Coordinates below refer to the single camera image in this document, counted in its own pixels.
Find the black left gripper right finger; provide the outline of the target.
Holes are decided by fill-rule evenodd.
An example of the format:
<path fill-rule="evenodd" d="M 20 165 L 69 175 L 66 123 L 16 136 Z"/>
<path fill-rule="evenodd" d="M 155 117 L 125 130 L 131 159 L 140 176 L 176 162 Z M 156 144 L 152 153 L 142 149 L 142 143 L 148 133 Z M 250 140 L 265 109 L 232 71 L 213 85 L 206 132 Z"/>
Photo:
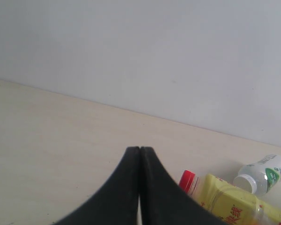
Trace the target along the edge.
<path fill-rule="evenodd" d="M 224 225 L 170 177 L 151 147 L 140 148 L 139 196 L 144 225 Z"/>

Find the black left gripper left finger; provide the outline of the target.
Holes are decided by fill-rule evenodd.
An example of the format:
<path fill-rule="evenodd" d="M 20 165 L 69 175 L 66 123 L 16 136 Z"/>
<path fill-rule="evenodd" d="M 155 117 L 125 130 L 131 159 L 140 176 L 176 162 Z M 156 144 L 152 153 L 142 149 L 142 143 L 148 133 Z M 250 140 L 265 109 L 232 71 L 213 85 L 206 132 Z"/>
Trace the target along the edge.
<path fill-rule="evenodd" d="M 140 148 L 128 147 L 108 180 L 57 225 L 136 225 Z"/>

